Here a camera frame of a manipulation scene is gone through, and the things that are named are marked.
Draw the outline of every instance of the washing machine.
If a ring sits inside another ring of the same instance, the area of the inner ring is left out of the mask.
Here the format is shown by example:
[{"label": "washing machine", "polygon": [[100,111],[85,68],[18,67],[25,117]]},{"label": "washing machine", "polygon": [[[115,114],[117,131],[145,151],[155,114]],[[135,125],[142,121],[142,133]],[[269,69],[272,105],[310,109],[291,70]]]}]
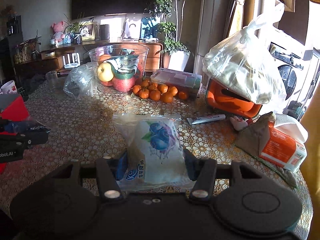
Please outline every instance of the washing machine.
[{"label": "washing machine", "polygon": [[259,114],[271,111],[278,114],[287,114],[290,101],[299,95],[303,87],[308,72],[308,64],[303,61],[305,49],[301,43],[278,29],[274,31],[272,38],[269,52],[278,67],[287,96],[284,102],[263,105]]}]

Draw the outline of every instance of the mug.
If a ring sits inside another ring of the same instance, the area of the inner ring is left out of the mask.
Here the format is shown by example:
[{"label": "mug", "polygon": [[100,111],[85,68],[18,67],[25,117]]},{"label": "mug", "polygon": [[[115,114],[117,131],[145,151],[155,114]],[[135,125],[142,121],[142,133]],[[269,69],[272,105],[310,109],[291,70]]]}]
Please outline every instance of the mug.
[{"label": "mug", "polygon": [[15,94],[15,93],[18,93],[16,84],[14,83],[13,80],[11,80],[11,81],[7,82],[6,84],[4,84],[0,89],[1,89],[2,93],[4,93],[4,94]]}]

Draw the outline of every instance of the jar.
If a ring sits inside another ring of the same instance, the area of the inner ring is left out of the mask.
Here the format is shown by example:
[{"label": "jar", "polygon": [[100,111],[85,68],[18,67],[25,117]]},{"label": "jar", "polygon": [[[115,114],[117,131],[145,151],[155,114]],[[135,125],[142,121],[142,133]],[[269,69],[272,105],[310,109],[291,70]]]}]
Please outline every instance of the jar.
[{"label": "jar", "polygon": [[120,73],[116,71],[113,66],[111,67],[111,70],[114,75],[112,79],[114,89],[119,92],[129,92],[136,82],[136,78],[134,77],[135,71],[132,70],[129,73]]},{"label": "jar", "polygon": [[15,47],[15,54],[13,55],[13,61],[14,61],[15,65],[23,62],[21,46],[19,46],[19,45],[17,45]]}]

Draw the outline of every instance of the toothpaste tube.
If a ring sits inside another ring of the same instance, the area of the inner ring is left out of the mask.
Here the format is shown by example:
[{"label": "toothpaste tube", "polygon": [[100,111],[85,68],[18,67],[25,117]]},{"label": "toothpaste tube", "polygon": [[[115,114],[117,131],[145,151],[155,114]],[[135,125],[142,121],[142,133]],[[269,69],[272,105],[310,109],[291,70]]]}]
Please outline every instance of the toothpaste tube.
[{"label": "toothpaste tube", "polygon": [[224,120],[226,116],[224,114],[208,115],[195,118],[187,118],[189,124],[203,123],[203,122],[212,122],[217,120]]}]

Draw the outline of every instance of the screw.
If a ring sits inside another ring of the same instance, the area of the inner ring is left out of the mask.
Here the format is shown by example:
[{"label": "screw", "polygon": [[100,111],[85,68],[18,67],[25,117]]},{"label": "screw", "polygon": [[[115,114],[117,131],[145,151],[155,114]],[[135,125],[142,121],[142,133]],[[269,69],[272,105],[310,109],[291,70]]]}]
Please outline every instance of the screw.
[{"label": "screw", "polygon": [[108,190],[104,193],[107,198],[118,198],[120,197],[120,192],[117,190]]},{"label": "screw", "polygon": [[154,198],[154,199],[152,199],[152,202],[153,203],[159,203],[159,202],[161,202],[161,199],[160,198]]},{"label": "screw", "polygon": [[192,195],[196,198],[205,198],[207,197],[209,194],[207,191],[202,190],[202,189],[198,189],[192,192]]},{"label": "screw", "polygon": [[145,200],[143,201],[143,203],[146,204],[146,205],[151,205],[151,204],[152,204],[152,201],[151,201],[151,200],[148,200],[148,199],[145,199]]}]

